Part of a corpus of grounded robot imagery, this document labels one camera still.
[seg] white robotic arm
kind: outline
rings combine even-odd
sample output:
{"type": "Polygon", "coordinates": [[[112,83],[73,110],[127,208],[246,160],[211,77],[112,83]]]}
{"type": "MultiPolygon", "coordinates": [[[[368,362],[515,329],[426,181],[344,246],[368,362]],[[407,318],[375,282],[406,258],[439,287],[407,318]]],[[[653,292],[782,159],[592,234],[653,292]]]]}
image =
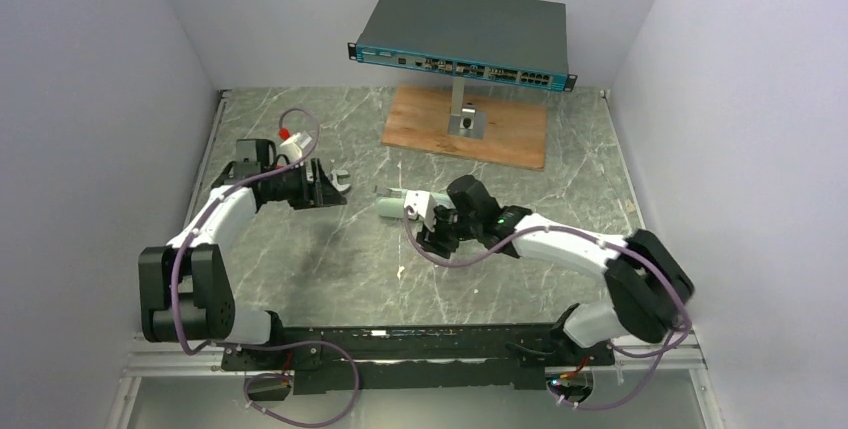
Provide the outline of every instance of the white robotic arm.
{"type": "MultiPolygon", "coordinates": [[[[677,316],[669,295],[652,274],[612,247],[628,248],[651,261],[684,303],[694,292],[692,282],[648,231],[640,229],[629,236],[597,234],[551,221],[526,208],[501,207],[470,175],[455,180],[447,192],[447,196],[426,191],[403,194],[402,206],[410,208],[410,219],[424,225],[416,237],[422,251],[449,258],[460,241],[476,239],[491,249],[509,238],[509,244],[497,252],[562,264],[605,284],[608,291],[601,300],[573,305],[557,322],[575,352],[624,335],[660,342],[677,316]],[[445,197],[451,200],[449,206],[437,202],[445,197]]],[[[397,194],[384,191],[382,195],[397,194]]],[[[381,200],[378,206],[385,209],[397,204],[381,200]]],[[[397,215],[396,210],[383,212],[397,215]]]]}
{"type": "Polygon", "coordinates": [[[274,321],[276,314],[235,302],[224,256],[265,203],[286,201],[296,210],[346,203],[341,192],[350,186],[339,183],[345,174],[325,174],[317,159],[278,175],[256,178],[276,170],[280,159],[287,164],[300,160],[309,143],[309,136],[298,133],[283,142],[277,153],[272,141],[238,140],[236,160],[213,183],[209,199],[198,215],[165,246],[148,247],[141,253],[142,330],[148,341],[177,340],[169,275],[183,245],[186,250],[180,260],[179,279],[191,278],[190,288],[183,290],[183,285],[179,286],[186,338],[237,344],[264,344],[271,339],[278,326],[274,321]]]}

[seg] metal frame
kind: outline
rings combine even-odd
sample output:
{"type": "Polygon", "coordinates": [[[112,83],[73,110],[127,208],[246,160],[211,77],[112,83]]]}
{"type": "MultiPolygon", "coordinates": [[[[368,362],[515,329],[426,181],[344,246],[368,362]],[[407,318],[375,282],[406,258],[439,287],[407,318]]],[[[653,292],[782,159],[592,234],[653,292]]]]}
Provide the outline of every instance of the metal frame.
{"type": "Polygon", "coordinates": [[[465,99],[465,78],[454,77],[451,89],[451,113],[448,120],[448,134],[471,139],[483,139],[486,132],[486,113],[474,104],[462,102],[465,99]],[[469,126],[464,124],[468,119],[469,126]]]}
{"type": "MultiPolygon", "coordinates": [[[[192,192],[191,203],[189,205],[186,220],[191,219],[196,205],[197,198],[201,192],[203,174],[206,171],[206,163],[211,152],[212,145],[217,137],[218,126],[226,109],[229,91],[221,93],[221,100],[218,104],[213,127],[207,141],[206,150],[204,152],[201,165],[198,168],[198,182],[195,183],[192,192]]],[[[616,345],[632,352],[647,352],[656,350],[660,347],[658,344],[649,344],[643,342],[633,336],[620,337],[614,340],[616,345]]],[[[223,371],[221,369],[221,360],[224,356],[224,348],[207,347],[202,353],[195,356],[187,356],[182,352],[182,348],[176,343],[156,343],[152,344],[144,339],[142,334],[137,334],[130,347],[129,360],[122,371],[122,377],[119,380],[118,388],[115,394],[112,409],[106,423],[106,429],[127,429],[139,387],[144,378],[171,378],[171,377],[238,377],[244,378],[257,374],[258,372],[234,372],[223,371]]],[[[444,362],[433,359],[432,362],[444,362]]],[[[467,360],[467,362],[475,362],[478,360],[467,360]]],[[[615,364],[611,366],[592,366],[592,371],[617,371],[619,381],[623,381],[624,373],[630,371],[645,371],[651,364],[652,359],[634,359],[615,354],[615,364]]],[[[391,364],[400,362],[396,360],[380,360],[369,362],[381,362],[391,364]]],[[[547,367],[546,373],[555,374],[573,370],[573,367],[547,367]]],[[[712,388],[707,366],[701,352],[701,346],[698,342],[697,335],[692,331],[684,344],[669,351],[664,355],[663,360],[658,366],[658,370],[677,370],[689,371],[689,376],[692,380],[692,387],[698,406],[701,410],[701,416],[704,421],[704,427],[708,429],[724,429],[724,418],[718,405],[715,391],[712,388]]]]}

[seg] wooden board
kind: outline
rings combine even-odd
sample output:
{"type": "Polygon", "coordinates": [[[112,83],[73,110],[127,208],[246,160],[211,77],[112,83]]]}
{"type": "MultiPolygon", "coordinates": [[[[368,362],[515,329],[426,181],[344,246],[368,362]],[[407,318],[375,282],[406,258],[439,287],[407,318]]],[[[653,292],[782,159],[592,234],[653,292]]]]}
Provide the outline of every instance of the wooden board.
{"type": "Polygon", "coordinates": [[[483,139],[448,134],[450,91],[400,86],[383,144],[541,171],[545,167],[545,106],[466,94],[486,113],[483,139]]]}

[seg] purple cable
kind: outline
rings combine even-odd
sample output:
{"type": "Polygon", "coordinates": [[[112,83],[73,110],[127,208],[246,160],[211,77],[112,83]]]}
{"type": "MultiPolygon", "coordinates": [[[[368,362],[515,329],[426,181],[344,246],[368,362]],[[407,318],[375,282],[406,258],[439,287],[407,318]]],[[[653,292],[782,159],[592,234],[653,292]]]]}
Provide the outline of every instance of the purple cable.
{"type": "Polygon", "coordinates": [[[360,390],[359,389],[359,370],[356,368],[356,362],[353,360],[353,357],[351,357],[351,355],[348,354],[347,351],[345,351],[341,347],[333,344],[332,342],[327,342],[327,341],[302,341],[302,342],[294,342],[294,343],[291,343],[291,344],[284,344],[282,346],[242,345],[241,347],[246,348],[246,349],[256,350],[256,351],[287,351],[289,349],[294,349],[294,348],[302,347],[302,346],[309,346],[309,345],[312,345],[312,344],[319,344],[319,345],[322,345],[322,346],[327,346],[327,347],[337,351],[339,354],[344,356],[344,358],[347,360],[347,362],[350,363],[350,367],[353,369],[353,394],[351,394],[350,400],[348,401],[348,403],[344,407],[344,409],[341,410],[341,412],[339,412],[338,414],[336,414],[332,418],[327,419],[326,421],[323,421],[323,422],[300,422],[300,421],[295,421],[293,419],[289,419],[285,416],[281,416],[280,414],[277,414],[276,412],[268,410],[265,407],[262,407],[261,405],[253,402],[250,399],[250,394],[248,393],[248,390],[250,389],[250,385],[253,384],[254,382],[256,382],[260,379],[272,379],[272,378],[273,379],[281,379],[281,380],[289,380],[290,379],[288,376],[285,376],[283,374],[276,374],[276,373],[270,373],[270,372],[257,374],[257,375],[255,375],[255,376],[253,376],[253,377],[251,377],[251,378],[249,378],[248,380],[245,381],[245,383],[244,383],[244,398],[245,398],[245,400],[247,400],[248,405],[250,407],[256,409],[257,411],[261,412],[262,414],[265,414],[266,416],[273,417],[274,419],[276,419],[280,422],[284,422],[286,424],[290,424],[290,425],[296,426],[296,427],[315,428],[315,427],[329,426],[330,424],[334,424],[334,423],[338,422],[341,418],[345,417],[353,409],[353,405],[356,403],[356,400],[359,398],[359,390],[360,390]]]}
{"type": "Polygon", "coordinates": [[[680,318],[682,319],[682,327],[675,325],[675,327],[673,327],[673,330],[669,332],[668,337],[666,338],[662,347],[660,347],[656,351],[650,351],[650,352],[646,352],[646,353],[643,353],[643,354],[631,353],[629,351],[626,351],[624,349],[621,349],[621,348],[615,346],[614,344],[612,344],[612,342],[610,342],[610,347],[612,347],[612,349],[615,350],[616,352],[618,352],[619,354],[623,354],[627,357],[632,357],[632,358],[636,358],[636,359],[642,359],[642,358],[648,358],[648,357],[656,356],[656,360],[654,360],[654,362],[651,364],[651,367],[648,369],[648,372],[645,374],[645,377],[643,377],[642,381],[640,381],[640,383],[636,385],[636,388],[634,388],[633,392],[631,394],[629,394],[627,397],[621,399],[621,401],[618,401],[618,402],[615,402],[615,403],[612,403],[612,404],[606,404],[604,406],[596,406],[596,407],[592,407],[592,406],[584,407],[584,406],[578,405],[577,407],[579,409],[584,409],[584,408],[587,409],[587,410],[612,409],[614,407],[619,407],[620,405],[629,402],[631,399],[633,399],[634,397],[636,397],[639,394],[639,392],[642,390],[642,388],[645,387],[645,384],[647,384],[647,382],[651,379],[651,377],[654,374],[654,371],[656,371],[657,366],[660,363],[660,360],[662,359],[663,354],[665,354],[666,352],[668,352],[668,351],[674,349],[675,347],[679,346],[686,339],[686,337],[689,335],[689,330],[692,329],[692,319],[689,318],[689,312],[686,311],[686,306],[683,304],[683,301],[680,299],[680,296],[677,294],[677,291],[674,290],[674,287],[672,287],[671,283],[665,277],[665,274],[663,274],[662,271],[660,271],[659,268],[654,265],[654,263],[652,263],[648,259],[642,257],[642,255],[636,253],[635,251],[633,251],[631,249],[619,246],[617,244],[613,244],[611,242],[602,241],[602,240],[598,239],[597,237],[595,237],[591,234],[588,234],[584,231],[581,231],[580,229],[576,229],[576,228],[573,228],[573,227],[556,226],[556,225],[534,226],[534,227],[528,227],[528,228],[525,228],[525,229],[522,229],[520,231],[516,231],[516,232],[510,234],[509,236],[504,238],[502,241],[500,241],[499,243],[492,246],[487,251],[480,253],[480,254],[478,254],[478,255],[470,258],[470,259],[466,259],[464,261],[449,261],[447,259],[442,259],[441,257],[436,257],[436,256],[433,256],[433,255],[427,253],[415,241],[415,236],[413,236],[413,234],[412,234],[412,225],[410,224],[410,221],[409,221],[409,216],[414,215],[414,214],[415,214],[415,209],[413,209],[412,207],[409,207],[409,206],[407,206],[403,211],[403,227],[406,230],[406,237],[409,239],[409,242],[410,242],[410,244],[412,244],[412,247],[415,248],[415,250],[418,252],[418,254],[420,254],[422,257],[424,257],[424,259],[427,259],[428,261],[432,262],[433,264],[438,264],[438,265],[443,266],[443,267],[449,267],[449,268],[468,267],[472,264],[476,264],[476,263],[486,259],[487,257],[497,253],[502,247],[511,243],[514,239],[516,239],[518,237],[521,237],[521,236],[526,235],[526,234],[531,234],[533,232],[554,231],[554,232],[564,232],[566,234],[571,234],[573,236],[580,237],[581,239],[585,239],[585,240],[587,240],[587,241],[589,241],[593,244],[602,243],[605,247],[608,247],[610,249],[615,250],[616,252],[618,252],[620,254],[624,254],[628,257],[635,259],[637,262],[642,264],[642,266],[644,266],[648,271],[650,271],[651,274],[653,274],[654,277],[656,277],[658,281],[660,281],[660,285],[662,285],[663,289],[666,290],[666,292],[668,293],[672,302],[674,303],[674,306],[677,308],[678,312],[680,313],[680,318]],[[674,342],[669,342],[669,341],[671,341],[671,338],[674,335],[674,331],[678,330],[678,329],[680,329],[682,331],[681,336],[678,337],[674,342]]]}
{"type": "MultiPolygon", "coordinates": [[[[185,253],[188,250],[188,247],[191,245],[192,241],[194,241],[194,238],[197,235],[196,231],[199,231],[199,229],[201,227],[203,227],[203,225],[206,223],[206,221],[208,221],[209,218],[212,217],[212,213],[215,212],[215,209],[217,209],[218,206],[221,204],[221,202],[223,202],[227,197],[231,196],[232,194],[234,194],[239,189],[241,189],[243,187],[247,187],[250,184],[253,184],[254,182],[261,181],[262,179],[266,179],[266,178],[269,178],[269,177],[274,177],[274,176],[278,176],[280,174],[283,174],[284,172],[287,172],[287,171],[291,170],[292,168],[297,167],[299,164],[301,164],[303,161],[308,159],[309,156],[312,155],[312,152],[315,150],[315,146],[318,144],[318,138],[321,134],[321,124],[318,122],[318,119],[316,119],[315,116],[313,116],[309,111],[306,111],[304,109],[300,109],[300,108],[297,108],[297,107],[293,107],[291,109],[287,109],[287,110],[283,111],[283,113],[280,115],[280,121],[279,121],[279,127],[280,128],[283,127],[283,120],[286,118],[287,115],[291,114],[292,112],[300,112],[302,114],[305,114],[307,117],[309,117],[309,119],[312,120],[313,123],[315,123],[315,140],[312,142],[312,144],[309,145],[309,147],[306,148],[303,155],[300,158],[298,158],[297,160],[292,161],[290,164],[288,164],[284,167],[281,167],[279,169],[274,169],[273,171],[264,172],[262,174],[257,174],[257,175],[252,176],[252,177],[248,177],[247,179],[241,180],[241,181],[237,182],[236,184],[233,184],[232,186],[230,186],[227,190],[225,190],[221,194],[221,196],[214,199],[212,201],[212,203],[209,204],[206,207],[206,209],[201,213],[200,217],[197,218],[197,222],[191,228],[191,230],[189,231],[186,238],[183,239],[183,242],[182,242],[182,244],[180,244],[179,249],[177,249],[176,258],[175,258],[175,261],[174,261],[174,267],[171,270],[171,310],[174,312],[174,329],[177,333],[177,341],[179,341],[180,347],[182,347],[183,351],[186,354],[188,354],[189,356],[193,356],[193,355],[197,354],[198,352],[200,352],[201,350],[203,350],[204,347],[206,347],[210,344],[210,341],[208,341],[208,340],[203,341],[200,344],[198,344],[197,347],[192,348],[191,346],[189,346],[188,339],[186,338],[185,329],[183,328],[182,314],[180,313],[180,304],[179,304],[180,294],[179,294],[179,290],[178,290],[179,289],[179,287],[178,287],[179,286],[179,280],[180,280],[180,265],[182,263],[183,257],[185,256],[185,253]]],[[[257,411],[259,411],[263,414],[266,414],[270,417],[273,417],[274,419],[277,419],[278,421],[285,422],[286,424],[291,424],[293,426],[306,427],[306,428],[329,426],[330,424],[333,424],[333,423],[337,422],[338,420],[340,420],[341,418],[343,418],[344,416],[346,416],[347,413],[349,413],[351,411],[351,409],[353,409],[353,405],[356,402],[356,399],[359,397],[359,371],[356,368],[356,362],[354,361],[353,357],[351,357],[351,355],[348,354],[341,347],[339,347],[339,346],[337,346],[337,345],[335,345],[331,342],[326,342],[326,341],[304,341],[304,342],[297,342],[297,343],[293,343],[293,344],[286,344],[286,345],[283,345],[283,346],[270,346],[270,347],[255,346],[255,345],[242,345],[241,347],[247,348],[247,349],[252,349],[252,350],[257,350],[257,351],[285,351],[285,350],[293,349],[295,347],[300,347],[300,346],[305,346],[305,345],[310,345],[310,344],[319,344],[319,345],[327,346],[331,349],[334,349],[334,350],[338,351],[342,356],[344,356],[348,360],[348,362],[350,362],[350,366],[351,366],[351,368],[353,368],[354,386],[353,386],[353,395],[351,396],[350,401],[348,402],[347,406],[345,406],[345,408],[341,412],[339,412],[336,416],[334,416],[334,417],[332,417],[329,420],[324,421],[324,422],[304,423],[304,422],[299,422],[299,421],[295,421],[295,420],[292,420],[292,419],[288,419],[288,418],[283,417],[283,416],[281,416],[281,415],[279,415],[279,414],[277,414],[273,411],[269,411],[269,410],[265,409],[264,407],[260,406],[259,404],[250,400],[250,397],[249,397],[249,394],[248,394],[248,389],[250,388],[250,385],[253,382],[255,382],[256,380],[261,379],[261,378],[264,379],[264,378],[269,378],[269,377],[275,376],[271,373],[264,373],[264,374],[259,374],[258,376],[251,377],[250,379],[248,379],[245,382],[244,397],[245,397],[245,399],[247,399],[247,401],[248,401],[248,403],[250,404],[251,407],[253,407],[254,409],[256,409],[257,411]]],[[[236,346],[236,345],[225,345],[225,346],[226,347],[236,347],[236,349],[238,349],[238,346],[236,346]]],[[[277,377],[279,377],[281,379],[285,379],[287,376],[280,374],[277,377]]]]}
{"type": "MultiPolygon", "coordinates": [[[[665,338],[664,344],[668,344],[668,341],[671,340],[671,336],[673,334],[674,334],[673,331],[668,333],[668,336],[665,338]]],[[[621,406],[627,404],[628,402],[632,401],[634,398],[636,398],[636,396],[639,395],[640,392],[642,392],[642,389],[644,389],[645,386],[648,385],[648,382],[651,381],[651,378],[654,376],[654,373],[657,371],[657,367],[660,365],[660,361],[662,360],[662,356],[663,356],[663,354],[660,354],[654,359],[654,362],[652,362],[651,366],[648,368],[648,372],[646,372],[645,376],[642,377],[642,379],[639,380],[639,382],[636,384],[636,387],[634,387],[626,396],[622,397],[621,399],[619,399],[615,402],[611,402],[609,404],[598,404],[598,405],[594,405],[594,406],[584,406],[584,405],[578,404],[576,402],[571,402],[568,399],[563,399],[562,401],[560,401],[559,395],[557,393],[555,393],[553,391],[553,389],[548,387],[548,391],[550,391],[550,393],[553,394],[554,397],[556,397],[558,403],[564,402],[569,407],[571,407],[572,409],[581,409],[581,410],[584,410],[584,411],[606,411],[608,409],[615,409],[617,407],[621,407],[621,406]]]]}

